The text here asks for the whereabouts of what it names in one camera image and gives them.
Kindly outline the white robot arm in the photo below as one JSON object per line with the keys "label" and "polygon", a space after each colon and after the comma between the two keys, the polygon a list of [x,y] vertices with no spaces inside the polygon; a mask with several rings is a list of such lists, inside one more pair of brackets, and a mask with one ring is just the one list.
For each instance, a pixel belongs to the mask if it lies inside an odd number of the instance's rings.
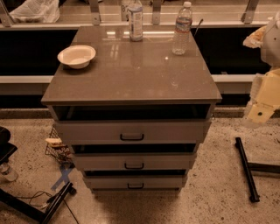
{"label": "white robot arm", "polygon": [[270,65],[266,74],[255,75],[250,100],[244,110],[244,124],[257,128],[280,108],[280,12],[267,25],[247,36],[243,44],[250,48],[259,47],[261,60]]}

